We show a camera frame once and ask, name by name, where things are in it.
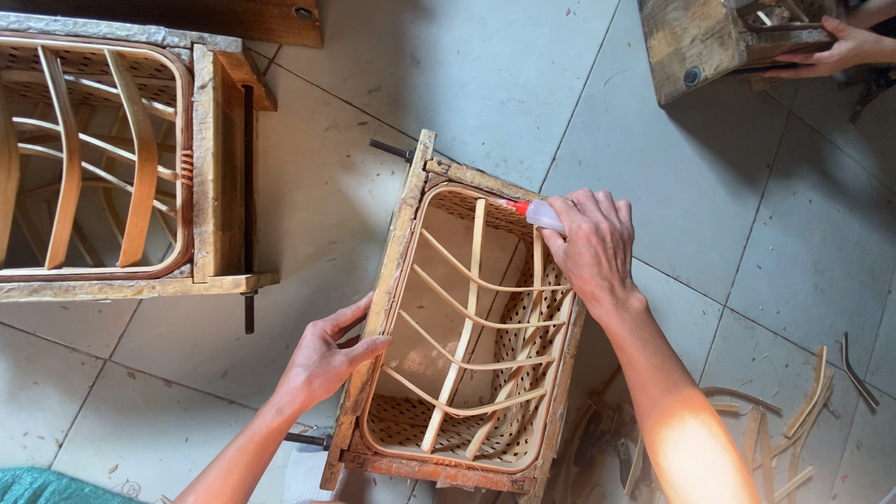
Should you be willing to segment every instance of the person's left hand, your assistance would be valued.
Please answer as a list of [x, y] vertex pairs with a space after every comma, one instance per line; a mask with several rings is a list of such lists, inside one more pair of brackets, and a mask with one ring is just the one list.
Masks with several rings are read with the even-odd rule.
[[385, 352], [392, 344], [391, 336], [359, 341], [360, 335], [336, 343], [367, 317], [373, 297], [370, 292], [357, 303], [306, 326], [272, 397], [290, 415], [298, 418], [333, 395], [358, 364]]
[[764, 77], [824, 77], [851, 66], [864, 63], [884, 63], [885, 54], [892, 51], [893, 39], [868, 30], [849, 26], [831, 16], [822, 18], [822, 26], [837, 37], [830, 49], [820, 53], [787, 53], [775, 57], [778, 61], [799, 63], [796, 68], [772, 69]]

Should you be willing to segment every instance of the finger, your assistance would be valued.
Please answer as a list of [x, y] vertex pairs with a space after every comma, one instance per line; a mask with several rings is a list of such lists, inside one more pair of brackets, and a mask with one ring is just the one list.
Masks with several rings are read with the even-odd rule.
[[815, 63], [816, 54], [817, 53], [784, 53], [775, 56], [775, 60], [808, 65], [811, 63]]
[[619, 223], [619, 214], [616, 211], [616, 205], [613, 203], [613, 195], [609, 191], [598, 191], [594, 193], [594, 199], [597, 200], [600, 211], [613, 223]]
[[367, 317], [370, 302], [373, 300], [372, 291], [357, 303], [341, 308], [336, 313], [321, 320], [321, 326], [326, 335], [333, 341], [339, 341], [348, 331], [352, 330]]
[[351, 348], [351, 347], [355, 346], [356, 344], [358, 344], [358, 342], [360, 340], [361, 340], [361, 335], [352, 336], [349, 339], [345, 340], [344, 342], [336, 343], [336, 348], [341, 348], [341, 349]]
[[584, 217], [572, 201], [562, 196], [549, 197], [547, 199], [547, 204], [551, 205], [551, 208], [554, 209], [557, 217], [560, 218], [563, 227], [567, 230], [570, 229], [570, 225], [573, 222]]
[[627, 199], [621, 199], [614, 203], [616, 206], [616, 214], [619, 215], [619, 221], [623, 224], [632, 224], [632, 202]]
[[386, 351], [392, 344], [391, 336], [374, 336], [361, 340], [355, 346], [344, 350], [349, 356], [349, 366], [356, 368], [364, 361], [370, 361], [380, 353]]
[[538, 226], [536, 228], [541, 233], [541, 238], [545, 240], [545, 245], [550, 249], [551, 255], [554, 257], [562, 257], [566, 249], [566, 240], [555, 230], [548, 230]]
[[832, 33], [838, 39], [846, 38], [850, 30], [848, 24], [829, 15], [822, 16], [822, 28]]
[[818, 65], [799, 66], [797, 68], [782, 68], [780, 70], [769, 70], [763, 77], [780, 77], [783, 79], [805, 79], [806, 77], [823, 77], [830, 75], [819, 68]]
[[579, 189], [567, 195], [566, 198], [573, 200], [575, 207], [579, 209], [582, 215], [591, 219], [603, 219], [604, 214], [600, 211], [600, 205], [598, 205], [598, 200], [594, 197], [594, 191], [588, 188]]

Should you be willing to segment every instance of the hand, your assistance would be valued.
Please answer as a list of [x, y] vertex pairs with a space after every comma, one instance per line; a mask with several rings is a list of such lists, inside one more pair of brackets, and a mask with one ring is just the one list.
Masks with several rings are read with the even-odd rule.
[[566, 229], [539, 228], [566, 280], [601, 325], [620, 308], [644, 302], [632, 280], [632, 204], [608, 191], [580, 189], [547, 200]]
[[801, 66], [769, 70], [763, 76], [788, 79], [824, 77], [864, 63], [889, 63], [896, 57], [896, 40], [854, 28], [831, 16], [822, 18], [822, 26], [837, 37], [832, 48], [821, 53], [778, 55], [775, 57], [778, 61], [799, 63]]
[[370, 292], [357, 303], [305, 327], [272, 398], [290, 416], [294, 413], [297, 419], [333, 395], [361, 362], [373, 359], [392, 344], [391, 336], [359, 341], [360, 335], [336, 343], [367, 317], [373, 297]]

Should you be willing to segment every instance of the person's right hand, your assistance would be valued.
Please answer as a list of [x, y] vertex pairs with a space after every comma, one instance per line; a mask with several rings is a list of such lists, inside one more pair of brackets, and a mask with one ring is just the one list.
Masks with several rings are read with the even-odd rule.
[[580, 189], [547, 203], [566, 229], [566, 239], [538, 228], [566, 280], [601, 325], [620, 309], [646, 302], [632, 280], [632, 204], [609, 191]]

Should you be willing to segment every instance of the red nozzle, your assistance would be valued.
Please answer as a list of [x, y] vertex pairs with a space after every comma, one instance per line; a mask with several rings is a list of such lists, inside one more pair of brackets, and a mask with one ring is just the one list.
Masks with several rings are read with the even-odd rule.
[[529, 202], [528, 201], [510, 201], [504, 200], [504, 204], [516, 210], [519, 215], [525, 215], [529, 210]]

